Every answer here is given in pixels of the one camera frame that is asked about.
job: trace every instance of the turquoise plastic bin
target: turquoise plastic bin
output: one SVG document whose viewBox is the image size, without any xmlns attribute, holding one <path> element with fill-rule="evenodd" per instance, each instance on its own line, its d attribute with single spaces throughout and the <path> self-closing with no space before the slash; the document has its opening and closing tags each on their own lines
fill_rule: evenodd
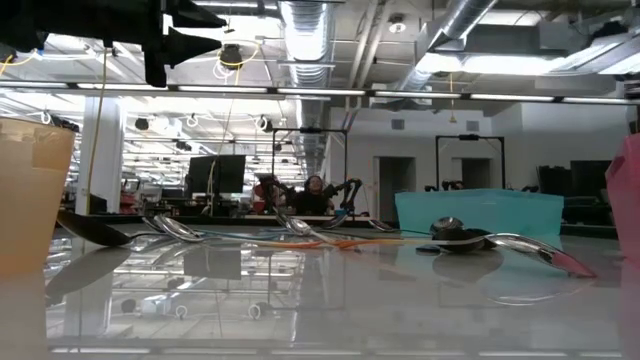
<svg viewBox="0 0 640 360">
<path fill-rule="evenodd" d="M 453 216 L 466 228 L 536 237 L 560 234 L 564 198 L 498 189 L 399 193 L 396 207 L 404 230 L 428 232 Z"/>
</svg>

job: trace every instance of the glossy table surface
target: glossy table surface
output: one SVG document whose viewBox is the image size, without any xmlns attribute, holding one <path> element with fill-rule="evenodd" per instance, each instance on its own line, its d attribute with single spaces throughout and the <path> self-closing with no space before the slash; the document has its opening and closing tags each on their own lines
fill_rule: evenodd
<svg viewBox="0 0 640 360">
<path fill-rule="evenodd" d="M 578 279 L 500 250 L 56 236 L 43 274 L 0 281 L 0 359 L 640 359 L 640 269 L 612 240 L 556 239 L 598 274 Z"/>
</svg>

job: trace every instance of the woman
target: woman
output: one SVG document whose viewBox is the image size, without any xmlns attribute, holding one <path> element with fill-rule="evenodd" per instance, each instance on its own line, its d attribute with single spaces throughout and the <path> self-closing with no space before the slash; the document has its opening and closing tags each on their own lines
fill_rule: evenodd
<svg viewBox="0 0 640 360">
<path fill-rule="evenodd" d="M 313 175 L 304 183 L 304 191 L 296 195 L 294 205 L 297 215 L 325 215 L 333 209 L 333 203 L 323 194 L 324 182 L 318 175 Z"/>
</svg>

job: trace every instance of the orange cup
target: orange cup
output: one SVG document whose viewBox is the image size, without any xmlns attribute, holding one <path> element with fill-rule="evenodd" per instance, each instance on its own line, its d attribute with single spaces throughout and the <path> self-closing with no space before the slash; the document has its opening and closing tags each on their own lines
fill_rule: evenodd
<svg viewBox="0 0 640 360">
<path fill-rule="evenodd" d="M 68 130 L 0 118 L 0 276 L 42 271 L 74 139 Z"/>
</svg>

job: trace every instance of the door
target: door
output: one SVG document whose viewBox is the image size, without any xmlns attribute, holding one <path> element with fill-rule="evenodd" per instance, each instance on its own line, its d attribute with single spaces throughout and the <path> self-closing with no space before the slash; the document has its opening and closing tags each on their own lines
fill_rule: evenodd
<svg viewBox="0 0 640 360">
<path fill-rule="evenodd" d="M 398 221 L 395 195 L 416 191 L 415 158 L 380 157 L 378 167 L 378 217 L 381 221 Z"/>
<path fill-rule="evenodd" d="M 490 159 L 461 159 L 462 182 L 465 189 L 491 188 Z"/>
</svg>

